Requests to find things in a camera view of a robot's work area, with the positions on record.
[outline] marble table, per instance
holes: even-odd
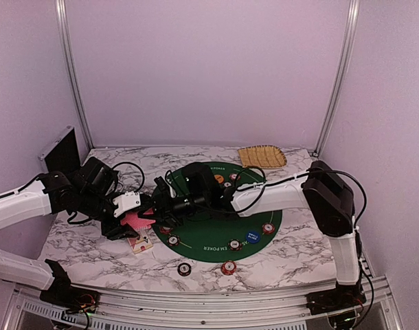
[[[266,170],[268,179],[305,170],[312,162],[304,149],[285,149],[284,153],[288,164]],[[108,165],[123,161],[140,165],[146,173],[145,193],[154,189],[155,177],[190,162],[240,164],[236,148],[221,147],[104,148],[93,149],[90,156]],[[124,190],[138,186],[133,168],[122,166],[120,170]],[[97,221],[68,225],[66,220],[65,213],[57,216],[39,259],[58,261],[77,284],[150,292],[232,292],[287,287],[336,276],[329,242],[308,210],[285,210],[274,240],[259,253],[237,261],[233,276],[223,275],[220,264],[193,261],[173,252],[152,230],[148,233],[154,246],[133,254],[127,240],[102,237]],[[177,273],[182,262],[192,266],[188,277]]]

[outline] wicker tray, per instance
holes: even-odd
[[[249,146],[238,149],[243,167],[279,168],[287,164],[287,159],[276,146]]]

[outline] black cable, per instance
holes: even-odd
[[[177,183],[176,179],[174,178],[173,172],[171,170],[168,170],[166,172],[165,178],[167,177],[168,173],[171,175],[171,179],[172,179],[173,184],[176,185],[176,187],[179,189],[179,192],[182,194],[182,196],[185,196],[186,195],[185,192],[182,190],[181,186]]]
[[[112,189],[112,191],[109,193],[109,194],[107,194],[106,195],[106,198],[111,198],[115,193],[116,193],[116,190],[117,190],[117,188],[118,188],[118,184],[119,184],[120,182],[118,182],[118,176],[116,175],[114,178],[113,178],[113,189]]]
[[[257,167],[257,166],[250,166],[250,167],[247,167],[247,168],[244,168],[244,169],[242,169],[238,174],[237,174],[237,176],[236,176],[236,179],[234,180],[234,186],[235,186],[235,183],[236,183],[236,181],[238,180],[238,178],[240,177],[240,174],[242,173],[242,172],[244,172],[245,170],[247,170],[247,169],[250,169],[250,168],[257,168],[257,169],[259,169],[259,170],[261,170],[261,172],[263,173],[263,182],[266,182],[266,175],[264,174],[264,171],[261,169],[261,168],[259,168],[259,167]],[[173,181],[173,183],[178,187],[178,189],[180,190],[180,192],[181,192],[181,194],[182,194],[182,196],[185,196],[186,194],[184,193],[184,191],[182,190],[182,188],[180,187],[180,185],[178,185],[178,183],[177,183],[177,181],[176,181],[176,179],[174,178],[174,175],[173,175],[173,173],[172,173],[172,171],[171,170],[168,170],[167,172],[166,172],[166,175],[167,175],[167,173],[171,173],[171,178],[172,178],[172,181]],[[261,196],[263,196],[263,193],[264,193],[264,189],[265,189],[266,187],[263,185],[263,188],[262,188],[262,190],[260,191],[260,194],[258,194],[258,196],[257,196],[257,198],[256,199],[254,199],[253,201],[252,201],[252,203],[250,203],[246,208],[243,208],[242,210],[239,210],[239,211],[225,211],[225,210],[217,210],[217,209],[215,209],[215,208],[207,208],[206,206],[202,206],[202,205],[198,205],[198,204],[195,204],[195,203],[193,203],[192,201],[190,201],[194,206],[196,206],[196,207],[198,207],[198,208],[201,208],[201,209],[203,209],[203,210],[206,210],[206,211],[211,211],[211,212],[216,212],[216,213],[222,213],[222,214],[224,214],[224,215],[236,215],[236,214],[238,214],[238,213],[242,213],[242,212],[244,212],[244,211],[247,211],[248,209],[250,209],[252,206],[254,206],[257,202],[258,202],[258,200],[261,198]]]
[[[120,166],[120,165],[131,165],[131,166],[134,166],[134,167],[136,167],[140,172],[141,172],[141,184],[139,185],[139,187],[137,188],[137,189],[135,189],[135,193],[137,193],[138,191],[140,191],[141,190],[141,188],[143,187],[143,185],[144,185],[144,182],[146,181],[146,176],[145,176],[145,174],[144,174],[144,171],[142,170],[142,168],[139,166],[139,165],[136,165],[135,163],[132,163],[132,162],[120,162],[120,163],[118,163],[118,164],[115,164],[113,167],[112,167],[112,169],[114,170],[115,168],[117,168],[118,166]]]
[[[217,210],[215,208],[207,208],[205,206],[198,205],[198,204],[195,204],[195,206],[198,207],[198,208],[202,208],[204,210],[215,212],[215,213],[222,213],[224,215],[232,215],[232,214],[233,215],[237,215],[239,213],[243,213],[244,211],[248,211],[248,209],[250,209],[252,206],[254,206],[258,202],[258,200],[260,198],[262,198],[262,196],[264,194],[264,189],[265,188],[266,188],[266,185],[263,184],[262,190],[260,191],[260,194],[258,194],[257,198],[255,198],[247,207],[243,208],[242,210],[238,210],[238,211],[224,211],[224,210]]]
[[[259,170],[262,173],[262,176],[263,176],[263,183],[266,182],[266,174],[264,173],[264,171],[263,171],[263,169],[261,167],[258,167],[258,166],[248,166],[248,167],[245,167],[239,173],[236,174],[236,179],[234,180],[234,188],[236,190],[237,190],[237,181],[239,180],[240,174],[243,173],[243,172],[245,172],[245,171],[247,171],[247,170],[249,170],[249,169],[251,169],[251,168],[255,168],[255,169]]]
[[[78,212],[75,211],[75,213],[70,218],[68,218],[67,223],[69,225],[82,225],[82,224],[84,224],[84,223],[89,222],[90,220],[92,220],[92,218],[87,218],[85,220],[72,221],[72,220],[74,220],[76,218],[77,215],[78,215]]]
[[[120,185],[121,185],[120,190],[124,189],[124,184],[123,184],[122,182],[118,182],[118,183],[117,183],[117,186],[118,186],[118,184],[120,184]]]
[[[84,330],[88,330],[89,326],[91,325],[91,321],[90,321],[90,319],[89,319],[89,315],[88,315],[88,313],[87,313],[84,309],[82,309],[82,310],[83,310],[83,313],[84,313],[84,314],[85,314],[85,316],[86,316],[86,322],[87,322],[86,327],[84,328]]]
[[[370,279],[370,277],[368,277],[368,275],[364,272],[362,266],[361,266],[361,272],[365,276],[365,278],[368,280],[368,283],[370,284],[370,288],[372,290],[372,300],[370,301],[370,305],[368,306],[367,311],[365,312],[365,314],[363,314],[363,316],[361,317],[361,319],[354,325],[353,329],[356,329],[365,320],[365,318],[367,317],[367,315],[370,312],[371,308],[373,307],[373,303],[374,303],[374,287],[373,287],[373,282]]]
[[[361,211],[359,212],[359,214],[357,215],[357,217],[354,221],[354,226],[356,227],[356,224],[357,224],[358,220],[361,218],[361,215],[365,212],[365,209],[367,208],[367,194],[365,193],[365,190],[362,187],[362,185],[359,183],[359,181],[355,177],[353,177],[352,175],[348,174],[347,172],[343,172],[342,170],[311,170],[309,172],[300,174],[296,177],[295,176],[287,177],[286,179],[283,179],[283,180],[280,180],[280,181],[277,181],[277,182],[272,182],[270,184],[266,184],[266,186],[268,186],[268,187],[277,186],[279,184],[283,184],[283,183],[298,179],[300,177],[307,177],[309,175],[322,174],[322,173],[334,173],[334,174],[344,175],[344,176],[350,178],[358,186],[358,188],[361,190],[361,193],[363,195],[363,207],[362,207]],[[243,188],[243,189],[238,189],[237,191],[242,192],[242,191],[246,191],[246,190],[249,190],[249,189],[252,189],[252,188],[254,188],[254,187],[249,186],[249,187],[246,187],[246,188]]]
[[[171,189],[173,189],[173,190],[174,190],[174,192],[176,193],[176,196],[177,196],[177,191],[176,191],[176,189],[174,189],[173,185],[172,185],[172,184],[168,181],[168,178],[167,178],[167,176],[168,176],[170,173],[172,173],[172,171],[171,171],[171,170],[167,170],[166,174],[163,176],[163,179],[164,179],[164,181],[167,183],[167,185],[168,185]]]
[[[26,189],[27,187],[29,187],[29,186],[30,186],[30,185],[31,185],[34,181],[36,181],[40,175],[42,175],[42,174],[38,174],[38,175],[36,175],[33,179],[31,179],[31,181],[29,181],[26,185],[24,185],[24,186],[20,187],[17,191],[18,191],[18,192],[21,192],[21,191],[25,190],[25,189]],[[5,198],[5,197],[8,197],[8,196],[12,196],[12,195],[14,195],[14,191],[10,191],[10,192],[7,192],[6,194],[0,195],[0,199]]]

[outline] blue poker chip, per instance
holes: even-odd
[[[257,232],[250,231],[246,234],[246,240],[250,244],[256,244],[260,242],[260,234],[258,234]]]

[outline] purple wall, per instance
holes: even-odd
[[[419,1],[362,1],[323,158],[365,186],[365,249],[419,329]]]
[[[348,1],[68,1],[96,145],[313,148]]]
[[[0,1],[0,193],[41,171],[39,151],[68,124],[78,127],[54,2]],[[51,221],[30,219],[1,230],[0,248],[37,257]],[[0,281],[0,324],[11,287]]]

